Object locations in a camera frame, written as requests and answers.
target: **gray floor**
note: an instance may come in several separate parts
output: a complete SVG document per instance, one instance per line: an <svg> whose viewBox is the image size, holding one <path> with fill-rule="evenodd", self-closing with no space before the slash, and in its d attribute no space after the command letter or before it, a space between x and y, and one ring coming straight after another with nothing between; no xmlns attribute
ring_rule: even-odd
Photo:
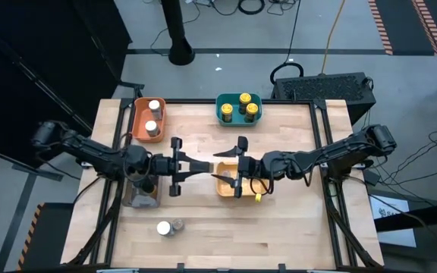
<svg viewBox="0 0 437 273"><path fill-rule="evenodd" d="M227 12L235 1L216 0ZM161 7L155 1L145 5L140 0L116 0L119 11L134 41L130 49L148 49L156 34L165 27ZM339 0L303 0L294 39L296 49L324 49L329 29L340 4ZM196 16L192 5L183 4L184 19ZM200 18L186 25L187 37L196 48L281 48L288 47L294 9L283 17L266 13L246 16L237 13L221 17L211 8L200 6ZM168 48L167 33L155 47ZM382 49L382 44L366 1L347 0L332 38L332 49ZM269 73L285 60L285 55L200 54L184 67L169 63L159 55L128 55L121 79L144 83L145 96L165 98L214 98L219 93L251 92L268 98L272 90ZM306 75L321 71L322 55L292 55L301 63ZM387 125L398 143L385 168L394 171L409 154L429 142L428 134L437 130L437 57L398 57L387 55L330 55L325 73L365 72L375 81L377 104L372 108L371 124ZM295 77L295 70L285 69L277 77ZM129 89L118 87L115 98L130 97ZM358 130L362 122L355 126ZM74 175L80 167L69 155L53 164ZM402 171L405 180L437 171L437 148ZM27 175L11 170L0 159L0 248ZM38 178L21 222L6 270L16 269L31 217L40 202L71 202L77 181L66 177L62 182ZM437 176L405 184L408 190L437 199ZM404 270L437 272L437 265L385 257L386 264Z"/></svg>

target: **wooden table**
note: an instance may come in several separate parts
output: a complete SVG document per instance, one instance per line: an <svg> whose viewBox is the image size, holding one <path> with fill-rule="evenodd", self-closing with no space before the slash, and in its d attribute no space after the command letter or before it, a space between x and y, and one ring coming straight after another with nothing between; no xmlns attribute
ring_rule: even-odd
<svg viewBox="0 0 437 273"><path fill-rule="evenodd" d="M119 100L100 102L92 139L110 146L115 132ZM327 101L333 139L352 133L344 101ZM167 106L165 138L157 144L141 144L150 152L171 155L170 139L183 139L182 151L209 162L212 156L237 143L237 136L249 139L249 152L261 158L272 150L310 151L315 149L309 108L306 105L264 105L262 120L255 127L221 127L215 105ZM317 112L322 143L326 143L321 114ZM124 116L127 128L129 113ZM362 178L361 172L352 176ZM94 170L83 172L82 190L96 177ZM283 179L275 192L261 203L253 198L220 197L215 178L199 174L181 184L179 197L168 196L170 177L164 177L161 206L158 209L121 207L112 267L249 268L272 269L285 263L288 269L333 269L332 243L318 168L311 187L302 180ZM103 182L85 193L75 205L62 262L72 259L96 227ZM345 202L351 230L370 255L383 264L366 187L355 180L344 182ZM185 229L174 237L161 237L160 221L184 220ZM344 236L337 228L343 263L348 265ZM107 232L102 236L99 262L104 259Z"/></svg>

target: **black pole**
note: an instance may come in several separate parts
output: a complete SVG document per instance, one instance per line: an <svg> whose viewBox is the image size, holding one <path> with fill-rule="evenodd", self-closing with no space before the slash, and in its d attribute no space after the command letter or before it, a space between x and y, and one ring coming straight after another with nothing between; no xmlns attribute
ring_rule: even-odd
<svg viewBox="0 0 437 273"><path fill-rule="evenodd" d="M409 211L408 213L421 218L427 225L437 224L437 206L426 209L416 209ZM398 231L406 228L422 227L418 220L402 214L377 218L374 222L376 223L377 232Z"/></svg>
<svg viewBox="0 0 437 273"><path fill-rule="evenodd" d="M195 51L185 37L183 17L179 0L162 1L166 27L171 38L171 48L168 59L172 64L187 65L195 59Z"/></svg>

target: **black metal frame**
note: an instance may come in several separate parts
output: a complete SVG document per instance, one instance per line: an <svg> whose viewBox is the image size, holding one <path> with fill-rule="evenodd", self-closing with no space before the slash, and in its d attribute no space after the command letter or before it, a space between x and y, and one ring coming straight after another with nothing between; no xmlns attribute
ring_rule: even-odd
<svg viewBox="0 0 437 273"><path fill-rule="evenodd" d="M214 99L166 99L165 100L166 103L168 104L215 104L215 100ZM327 139L327 143L333 143L333 138L332 138L332 132L331 132L331 128L330 128L330 123L329 123L329 118L328 118L328 113L326 111L326 105L325 105L325 101L319 101L319 100L315 100L315 101L296 101L296 102L292 102L289 100L276 100L276 99L263 99L262 100L263 104L273 104L273 105L308 105L310 107L310 115L311 115L311 122L312 122L312 127L313 127L313 136L314 136L314 140L315 140L315 144L316 144L316 148L321 148L322 144L321 144L321 136L319 133L319 126L318 126L318 120L317 120L317 116L316 116L316 109L319 108L321 113L322 113L322 121L323 121L323 127L325 128L325 135L326 135L326 139ZM121 100L121 104L120 104L120 108L119 108L119 113L118 113L118 120L117 120L117 124L116 124L116 128L115 128L115 135L114 135L114 141L112 144L112 148L114 149L118 149L119 147L119 140L120 140L120 133L121 133L121 129L122 129L122 121L124 120L124 113L127 107L131 108L131 113L130 113L130 117L129 117L129 123L127 125L127 129L128 131L131 130L132 128L132 124L134 121L134 112L135 112L135 108L134 108L134 104L133 104L133 100L132 99L122 99ZM126 140L125 143L129 144L131 141L130 136L126 136ZM329 209L329 202L332 201L332 195L330 194L330 189L329 189L329 177L326 174L324 169L320 168L320 171L322 173L322 185L323 185L323 194L324 194L324 199L325 199L325 204L326 204L326 209ZM108 198L109 198L109 194L111 191L111 185L112 182L107 180L105 182L105 186L104 186L104 191L102 193L102 201L101 201L101 205L100 205L100 210L99 210L99 219L98 219L98 226L99 224L102 223L102 220L104 219L106 215L105 211L107 209L108 206ZM328 214L328 222L329 222L329 230L330 230L330 237L331 237L331 241L332 241L332 249L333 249L333 256L334 256L334 260L335 260L335 267L336 270L343 270L343 271L371 271L371 272L376 272L376 271L390 271L388 269L384 269L384 268L359 268L357 267L357 260L356 260L356 253L354 252L354 248L351 246L351 244L349 243L348 240L346 240L347 243L347 254L348 254L348 259L350 262L350 265L343 265L343 262L341 261L341 249L339 246L339 242L338 242L338 233L337 233L337 229L336 229L336 225L337 224L341 224L343 226L343 229L345 229L345 227L347 228L347 231L350 231L350 225L348 223L348 216L347 216L347 209L346 209L346 205L345 205L345 201L344 201L344 196L343 196L343 190L341 188L341 185L335 185L336 191L337 191L337 195L338 195L338 207L339 207L339 212L340 212L340 218L341 221L343 221L343 223L338 223L338 219L334 219L330 214ZM123 193L123 188L124 188L124 181L118 181L118 188L116 190L115 193L115 200L120 200L122 197L122 193ZM120 202L118 203L118 207L117 208L113 208L113 209L109 209L109 213L112 213L112 221L111 221L111 227L109 230L109 235L108 235L108 242L107 242L107 248L105 250L105 261L104 263L107 265L111 264L111 260L112 260L112 253L114 250L114 242L115 242L115 235L116 235L116 231L117 231L117 223L118 223L118 216L119 216L119 209L120 209ZM97 244L95 245L93 251L92 251L92 255L91 255L91 259L90 259L90 264L95 264L97 262L97 256L99 254L99 243L100 243L100 238L99 241L97 242ZM218 269L184 269L184 265L179 263L176 269L172 269L172 268L140 268L140 271L179 271L179 272L185 272L185 271L189 271L189 272L199 272L199 271L206 271L206 272L210 272L210 271L220 271ZM284 264L279 264L278 265L278 270L259 270L259 269L252 269L252 270L227 270L228 272L290 272L292 270L286 270L286 267ZM295 270L295 272L306 272L305 270Z"/></svg>

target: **warning stripe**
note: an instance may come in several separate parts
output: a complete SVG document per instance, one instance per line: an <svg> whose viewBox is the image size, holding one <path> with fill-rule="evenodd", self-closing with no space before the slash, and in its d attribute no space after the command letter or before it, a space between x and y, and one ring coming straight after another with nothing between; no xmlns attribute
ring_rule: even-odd
<svg viewBox="0 0 437 273"><path fill-rule="evenodd" d="M28 248L30 248L31 237L35 232L36 222L38 221L39 214L42 211L44 205L45 203L41 203L36 207L35 214L33 215L33 220L31 221L30 229L28 230L27 238L24 241L23 250L21 250L20 259L18 260L18 264L16 266L17 271L20 271L23 268L24 257L28 253Z"/></svg>
<svg viewBox="0 0 437 273"><path fill-rule="evenodd" d="M424 0L411 0L414 9L416 9L417 15L423 25L424 31L431 42L432 49L434 49L435 55L437 55L437 26L432 19L431 13L426 6Z"/></svg>
<svg viewBox="0 0 437 273"><path fill-rule="evenodd" d="M387 31L385 31L384 23L380 17L379 9L377 8L376 0L369 0L370 11L372 12L373 20L376 22L377 30L379 31L382 45L384 46L385 53L392 55L392 45L388 39Z"/></svg>

